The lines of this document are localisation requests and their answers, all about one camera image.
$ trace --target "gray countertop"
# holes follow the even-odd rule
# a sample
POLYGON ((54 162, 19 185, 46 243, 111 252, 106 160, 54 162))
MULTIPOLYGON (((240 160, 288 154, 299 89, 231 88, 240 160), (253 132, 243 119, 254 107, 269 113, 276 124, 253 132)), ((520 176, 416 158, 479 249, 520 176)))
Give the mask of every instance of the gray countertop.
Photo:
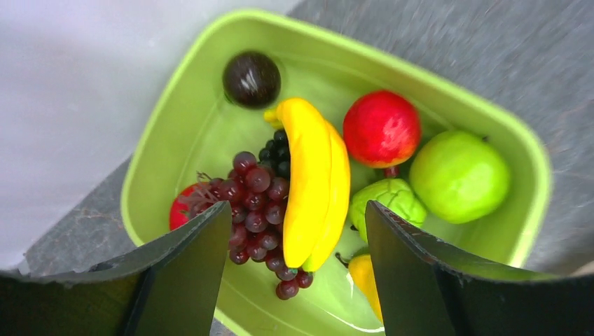
MULTIPOLYGON (((516 113, 542 138, 554 167, 553 199, 527 268, 568 274, 594 259, 594 2, 309 0, 290 16, 419 64, 516 113)), ((119 214, 126 168, 27 252, 33 274, 85 269, 134 248, 119 214)))

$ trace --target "white wall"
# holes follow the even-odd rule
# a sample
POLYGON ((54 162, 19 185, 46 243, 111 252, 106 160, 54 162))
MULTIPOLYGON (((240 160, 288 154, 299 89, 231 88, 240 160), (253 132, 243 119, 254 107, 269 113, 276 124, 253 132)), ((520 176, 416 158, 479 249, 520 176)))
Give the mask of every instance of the white wall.
POLYGON ((0 0, 0 269, 129 156, 200 30, 298 0, 0 0))

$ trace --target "green apple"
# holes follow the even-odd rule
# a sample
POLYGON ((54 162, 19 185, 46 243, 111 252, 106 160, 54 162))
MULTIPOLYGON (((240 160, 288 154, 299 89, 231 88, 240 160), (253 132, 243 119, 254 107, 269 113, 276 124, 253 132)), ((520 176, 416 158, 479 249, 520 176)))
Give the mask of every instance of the green apple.
POLYGON ((349 205, 349 219, 358 229, 361 239, 366 243, 365 208, 368 201, 378 201, 418 228, 422 226, 427 217, 427 210, 404 180, 386 178, 370 184, 355 193, 349 205))
POLYGON ((463 131, 429 140, 410 166, 410 184, 427 209, 452 224, 493 212, 509 191, 503 157, 486 141, 463 131))

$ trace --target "banana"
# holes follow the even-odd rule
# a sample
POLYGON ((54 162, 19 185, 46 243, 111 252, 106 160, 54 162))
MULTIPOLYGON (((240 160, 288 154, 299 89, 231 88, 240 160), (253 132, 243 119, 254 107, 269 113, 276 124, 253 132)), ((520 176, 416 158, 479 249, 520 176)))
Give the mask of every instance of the banana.
POLYGON ((331 197, 331 137, 326 120, 301 98, 282 101, 264 113, 272 126, 280 122, 289 138, 291 187, 283 223, 283 254, 289 268, 310 257, 326 229, 331 197))
POLYGON ((334 126, 326 121, 326 127, 330 134, 332 152, 330 203, 322 236, 302 266, 306 272, 316 272, 330 257, 343 233, 349 208, 351 176, 347 148, 334 126))

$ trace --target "green plastic bin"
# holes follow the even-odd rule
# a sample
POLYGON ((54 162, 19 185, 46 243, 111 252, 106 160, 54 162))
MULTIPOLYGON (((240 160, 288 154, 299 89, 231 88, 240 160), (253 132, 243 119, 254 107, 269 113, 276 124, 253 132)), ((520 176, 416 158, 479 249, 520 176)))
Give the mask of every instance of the green plastic bin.
MULTIPOLYGON (((507 201, 495 213, 466 225, 429 216, 424 229, 478 256, 516 267, 524 263, 551 191, 546 152, 526 125, 504 109, 402 59, 260 10, 235 11, 206 28, 155 107, 122 192, 124 226, 136 245, 169 230, 170 204, 195 182, 197 170, 226 177, 236 153, 257 153, 272 137, 273 129, 264 122, 262 111, 242 109, 224 97, 221 76, 226 62, 246 49, 263 51, 279 64, 283 80, 279 99, 307 99, 339 131, 343 116, 358 97, 385 88, 417 106, 425 140, 452 128, 488 135, 511 166, 513 187, 507 201)), ((403 170, 406 175, 406 164, 403 170)), ((376 171, 352 162, 353 193, 377 179, 376 171)), ((345 228, 336 250, 349 256, 363 246, 357 232, 345 228)), ((264 264, 249 261, 237 266, 229 261, 215 317, 239 335, 383 333, 365 297, 353 288, 347 270, 335 258, 315 274, 310 288, 293 299, 277 299, 277 283, 264 264)))

